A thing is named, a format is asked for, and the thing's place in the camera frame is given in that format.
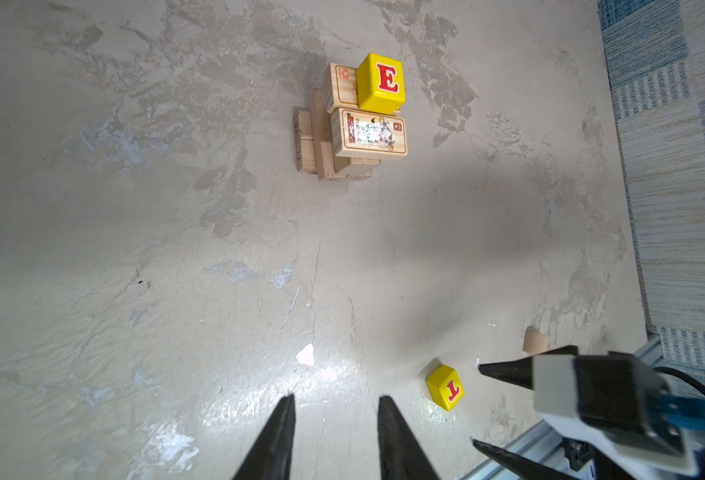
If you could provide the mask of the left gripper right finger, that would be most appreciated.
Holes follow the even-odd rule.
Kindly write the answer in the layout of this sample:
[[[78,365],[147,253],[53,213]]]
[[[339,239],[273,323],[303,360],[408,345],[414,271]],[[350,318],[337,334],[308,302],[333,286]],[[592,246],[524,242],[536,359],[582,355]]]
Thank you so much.
[[[439,478],[391,396],[379,400],[378,442],[382,479]]]

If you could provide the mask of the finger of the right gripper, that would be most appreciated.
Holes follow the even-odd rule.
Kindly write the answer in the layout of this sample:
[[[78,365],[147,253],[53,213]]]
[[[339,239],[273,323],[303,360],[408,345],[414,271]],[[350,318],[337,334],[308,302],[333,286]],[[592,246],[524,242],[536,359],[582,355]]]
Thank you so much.
[[[482,363],[477,366],[477,369],[486,377],[532,391],[536,387],[542,388],[542,392],[556,392],[563,388],[569,391],[574,389],[574,372],[573,368],[567,365],[566,360],[539,361],[538,358],[546,355],[575,356],[578,354],[577,346],[568,345],[519,360]]]
[[[564,472],[554,470],[518,454],[508,452],[503,448],[473,439],[472,444],[478,452],[486,455],[490,460],[517,474],[520,479],[526,480],[576,480]]]

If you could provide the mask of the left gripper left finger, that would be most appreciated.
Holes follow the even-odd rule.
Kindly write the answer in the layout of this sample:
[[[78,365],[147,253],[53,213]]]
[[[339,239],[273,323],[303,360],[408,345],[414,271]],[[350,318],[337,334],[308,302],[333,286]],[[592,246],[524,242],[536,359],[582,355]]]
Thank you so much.
[[[296,431],[294,394],[280,398],[234,479],[288,480]]]

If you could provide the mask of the small wood cylinder block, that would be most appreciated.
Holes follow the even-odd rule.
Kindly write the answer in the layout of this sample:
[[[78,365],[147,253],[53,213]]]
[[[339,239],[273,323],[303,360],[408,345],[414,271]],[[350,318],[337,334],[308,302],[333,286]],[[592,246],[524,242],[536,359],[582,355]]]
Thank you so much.
[[[551,349],[550,337],[538,328],[529,326],[526,329],[523,343],[523,351],[528,355],[539,355]]]

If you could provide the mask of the small yellow block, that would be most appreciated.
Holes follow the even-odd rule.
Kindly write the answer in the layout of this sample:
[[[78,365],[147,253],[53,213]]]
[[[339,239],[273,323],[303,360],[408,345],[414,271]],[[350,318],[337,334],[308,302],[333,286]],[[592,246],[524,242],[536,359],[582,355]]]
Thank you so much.
[[[466,392],[457,370],[446,365],[437,367],[426,384],[432,400],[446,411],[452,411]]]

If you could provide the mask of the light wood block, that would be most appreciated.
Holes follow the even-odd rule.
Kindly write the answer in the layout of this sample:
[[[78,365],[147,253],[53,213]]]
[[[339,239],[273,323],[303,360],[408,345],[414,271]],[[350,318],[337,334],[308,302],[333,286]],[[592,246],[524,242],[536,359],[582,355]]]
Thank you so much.
[[[312,124],[312,135],[314,135],[314,155],[316,155],[318,179],[320,181],[344,179],[344,175],[336,172],[336,165],[334,165],[330,114],[326,112],[324,93],[320,89],[314,89],[310,94],[310,124]]]

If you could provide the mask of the patterned wood block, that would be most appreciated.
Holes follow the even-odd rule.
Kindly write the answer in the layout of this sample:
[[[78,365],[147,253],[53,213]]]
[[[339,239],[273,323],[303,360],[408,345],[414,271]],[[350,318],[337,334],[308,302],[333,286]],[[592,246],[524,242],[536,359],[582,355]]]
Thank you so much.
[[[400,160],[409,153],[403,118],[340,108],[330,114],[334,155],[348,158]]]
[[[338,108],[358,109],[357,68],[331,63],[324,74],[324,97],[326,112]]]

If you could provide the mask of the yellow letter cube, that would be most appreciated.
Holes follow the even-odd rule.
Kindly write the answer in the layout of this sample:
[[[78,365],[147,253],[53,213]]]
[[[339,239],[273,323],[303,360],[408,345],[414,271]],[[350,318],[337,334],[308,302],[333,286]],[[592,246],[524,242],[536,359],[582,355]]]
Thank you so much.
[[[407,101],[402,62],[370,53],[357,69],[360,110],[395,115]]]

